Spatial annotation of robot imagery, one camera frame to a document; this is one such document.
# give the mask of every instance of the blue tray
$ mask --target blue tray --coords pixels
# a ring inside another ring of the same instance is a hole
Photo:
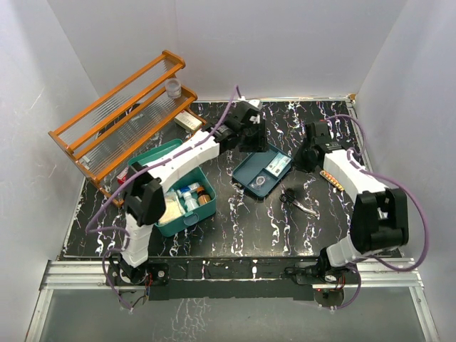
[[[269,150],[267,152],[251,153],[246,159],[242,160],[241,164],[239,164],[236,169],[234,169],[233,180],[241,184],[254,196],[260,199],[265,198],[291,169],[290,162],[278,177],[266,170],[266,167],[276,157],[278,152],[282,155],[287,155],[284,151],[271,144],[269,144]],[[261,188],[254,189],[249,185],[254,182],[258,176],[265,176],[266,181]]]

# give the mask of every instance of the small bottle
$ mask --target small bottle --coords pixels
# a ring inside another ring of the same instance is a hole
[[[206,192],[206,190],[204,190],[203,187],[198,187],[197,188],[197,194],[198,194],[198,203],[199,203],[199,205],[204,205],[204,204],[210,202],[211,197]]]
[[[182,196],[184,197],[185,206],[188,212],[191,212],[199,207],[197,200],[192,197],[191,192],[184,192]]]
[[[193,183],[193,184],[190,184],[190,185],[188,185],[188,186],[186,186],[186,187],[183,187],[182,189],[179,189],[179,190],[177,191],[177,195],[178,195],[179,197],[182,197],[182,194],[183,194],[184,192],[195,192],[195,191],[197,190],[198,187],[200,187],[200,184],[199,184],[198,182]]]

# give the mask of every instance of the open storage box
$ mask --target open storage box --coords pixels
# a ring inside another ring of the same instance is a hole
[[[141,166],[149,162],[153,162],[154,160],[160,159],[167,153],[174,150],[176,147],[181,146],[182,141],[180,139],[171,140],[159,147],[153,148],[150,151],[138,155],[128,161],[129,165],[132,165],[134,162],[139,162]],[[183,187],[186,187],[190,184],[198,182],[207,192],[207,194],[211,197],[211,200],[204,204],[200,205],[198,208],[194,209],[191,212],[186,212],[181,217],[174,219],[167,224],[158,224],[156,223],[155,226],[160,230],[163,236],[171,237],[172,235],[181,232],[182,230],[186,229],[187,227],[192,226],[193,224],[202,221],[203,219],[208,218],[209,216],[215,214],[216,211],[216,194],[214,189],[212,188],[211,184],[207,180],[206,176],[204,176],[203,171],[201,171],[200,167],[196,167],[189,173],[187,173],[184,177],[180,178],[173,186],[172,189],[178,190]],[[196,192],[192,193],[193,198],[197,199]],[[180,204],[184,206],[184,200],[180,198]]]
[[[266,170],[266,167],[276,157],[277,153],[287,155],[284,151],[271,144],[269,144],[269,150],[266,152],[250,153],[234,169],[233,180],[241,184],[248,192],[251,192],[259,199],[265,198],[291,169],[291,164],[289,163],[277,176]],[[259,176],[264,177],[264,183],[261,184],[260,188],[255,189],[251,186],[251,183]]]

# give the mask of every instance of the white wall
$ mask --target white wall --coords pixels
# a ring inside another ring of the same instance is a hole
[[[170,0],[48,0],[99,95],[163,50],[177,51]]]
[[[168,48],[200,99],[357,93],[405,0],[48,0],[99,94]]]
[[[177,0],[184,82],[200,98],[357,93],[405,0]]]
[[[374,170],[403,181],[430,221],[430,252],[420,267],[443,341],[454,341],[456,296],[456,2],[407,3],[357,95]],[[410,216],[410,249],[423,247]]]
[[[0,0],[0,341],[22,341],[82,175],[49,130],[97,98],[46,0]]]

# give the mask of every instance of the white container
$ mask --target white container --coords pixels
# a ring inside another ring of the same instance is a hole
[[[165,81],[166,93],[170,98],[180,98],[182,95],[182,87],[177,78],[169,78]]]
[[[199,207],[197,200],[193,198],[191,192],[184,192],[183,197],[188,212],[192,212]]]

